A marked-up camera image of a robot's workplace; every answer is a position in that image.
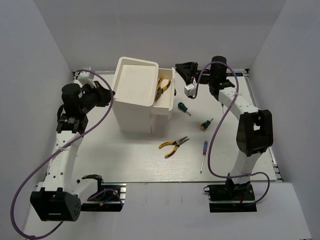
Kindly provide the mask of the green orange stubby screwdriver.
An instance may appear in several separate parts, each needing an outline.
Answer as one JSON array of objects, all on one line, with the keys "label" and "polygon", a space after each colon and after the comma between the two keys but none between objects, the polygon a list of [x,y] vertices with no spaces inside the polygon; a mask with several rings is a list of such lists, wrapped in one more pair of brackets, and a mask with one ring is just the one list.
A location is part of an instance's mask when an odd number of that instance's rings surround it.
[{"label": "green orange stubby screwdriver", "polygon": [[201,129],[202,131],[206,130],[206,129],[211,125],[211,122],[212,122],[213,120],[214,120],[214,119],[211,118],[210,120],[207,120],[207,121],[203,122],[203,123],[201,124],[201,126],[200,126],[200,129]]}]

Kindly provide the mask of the yellow needle-nose pliers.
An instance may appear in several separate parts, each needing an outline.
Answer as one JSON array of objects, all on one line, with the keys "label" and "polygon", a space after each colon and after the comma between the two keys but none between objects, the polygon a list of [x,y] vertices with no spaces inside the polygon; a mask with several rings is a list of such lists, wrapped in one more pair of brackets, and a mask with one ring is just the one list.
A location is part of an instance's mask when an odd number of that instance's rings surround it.
[{"label": "yellow needle-nose pliers", "polygon": [[172,150],[170,153],[168,153],[168,154],[166,154],[166,155],[164,156],[165,159],[168,159],[168,158],[172,157],[172,156],[176,153],[176,151],[178,150],[178,148],[179,148],[183,143],[187,142],[188,140],[189,140],[189,138],[188,138],[187,136],[185,136],[185,137],[182,137],[182,138],[180,138],[180,139],[178,139],[178,140],[175,140],[175,141],[167,141],[167,142],[164,142],[164,143],[162,143],[161,145],[159,145],[158,148],[159,148],[159,149],[162,149],[162,148],[167,147],[167,146],[174,146],[173,150]]},{"label": "yellow needle-nose pliers", "polygon": [[160,99],[161,95],[170,87],[171,82],[172,82],[172,80],[169,79],[167,84],[162,87],[163,80],[164,80],[164,77],[161,76],[159,78],[159,80],[157,81],[157,89],[156,89],[155,98],[154,98],[155,103]]}]

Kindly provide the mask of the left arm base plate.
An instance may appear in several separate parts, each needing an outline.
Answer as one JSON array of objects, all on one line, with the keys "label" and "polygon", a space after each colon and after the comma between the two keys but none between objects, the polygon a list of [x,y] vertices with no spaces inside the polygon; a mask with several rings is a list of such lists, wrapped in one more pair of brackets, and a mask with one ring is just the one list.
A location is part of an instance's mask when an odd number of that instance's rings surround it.
[{"label": "left arm base plate", "polygon": [[120,212],[125,203],[126,191],[126,183],[102,183],[98,189],[100,194],[83,203],[81,212]]}]

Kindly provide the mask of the white drawer cabinet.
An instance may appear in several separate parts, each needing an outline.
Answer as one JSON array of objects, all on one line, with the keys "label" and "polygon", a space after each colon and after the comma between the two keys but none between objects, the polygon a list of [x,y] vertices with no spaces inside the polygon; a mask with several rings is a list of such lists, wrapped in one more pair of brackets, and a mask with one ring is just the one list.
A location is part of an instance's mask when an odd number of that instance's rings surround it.
[{"label": "white drawer cabinet", "polygon": [[154,104],[159,65],[153,61],[121,57],[114,73],[115,92],[112,110],[123,132],[152,132],[151,109]]}]

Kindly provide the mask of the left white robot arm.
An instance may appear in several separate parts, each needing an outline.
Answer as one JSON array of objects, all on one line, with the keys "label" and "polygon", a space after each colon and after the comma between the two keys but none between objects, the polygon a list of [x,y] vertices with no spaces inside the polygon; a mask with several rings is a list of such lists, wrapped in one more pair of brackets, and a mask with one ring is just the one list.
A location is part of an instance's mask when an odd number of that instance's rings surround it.
[{"label": "left white robot arm", "polygon": [[100,181],[100,176],[86,175],[73,183],[72,173],[89,122],[87,114],[95,107],[108,106],[113,91],[98,81],[69,83],[61,91],[63,104],[58,111],[54,157],[40,188],[31,193],[30,203],[41,221],[74,222],[88,197],[99,200],[106,193],[103,184],[94,182]]}]

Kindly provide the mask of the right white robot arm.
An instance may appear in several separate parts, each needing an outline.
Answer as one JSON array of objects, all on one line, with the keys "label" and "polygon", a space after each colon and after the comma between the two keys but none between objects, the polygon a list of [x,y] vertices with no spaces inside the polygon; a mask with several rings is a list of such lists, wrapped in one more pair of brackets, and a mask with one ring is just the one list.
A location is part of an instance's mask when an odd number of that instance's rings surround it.
[{"label": "right white robot arm", "polygon": [[199,85],[208,85],[210,94],[227,107],[221,117],[225,120],[232,113],[238,120],[236,144],[238,155],[235,164],[225,179],[230,182],[226,195],[236,200],[250,184],[258,159],[273,145],[273,119],[269,110],[261,110],[249,103],[240,94],[240,84],[235,71],[228,66],[223,56],[214,56],[202,70],[197,62],[177,63],[176,72],[185,82],[184,94],[195,99]]}]

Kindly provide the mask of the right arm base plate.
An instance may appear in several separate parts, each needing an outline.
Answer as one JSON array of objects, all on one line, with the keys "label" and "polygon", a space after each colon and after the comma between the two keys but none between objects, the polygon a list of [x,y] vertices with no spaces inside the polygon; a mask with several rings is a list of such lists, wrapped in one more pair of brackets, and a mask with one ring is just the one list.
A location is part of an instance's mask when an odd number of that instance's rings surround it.
[{"label": "right arm base plate", "polygon": [[211,213],[254,213],[257,204],[251,184],[247,188],[235,190],[227,184],[211,184],[203,188],[208,194],[209,211]]}]

